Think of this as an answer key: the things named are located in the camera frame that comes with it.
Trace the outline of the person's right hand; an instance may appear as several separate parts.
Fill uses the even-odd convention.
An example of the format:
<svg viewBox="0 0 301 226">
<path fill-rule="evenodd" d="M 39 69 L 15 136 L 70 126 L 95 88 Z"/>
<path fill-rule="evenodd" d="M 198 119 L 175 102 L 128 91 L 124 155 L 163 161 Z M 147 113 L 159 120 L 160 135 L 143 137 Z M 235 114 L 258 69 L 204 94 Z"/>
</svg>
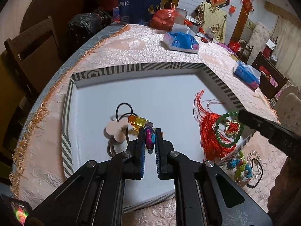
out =
<svg viewBox="0 0 301 226">
<path fill-rule="evenodd" d="M 300 160 L 287 158 L 268 197 L 273 225 L 300 225 Z"/>
</svg>

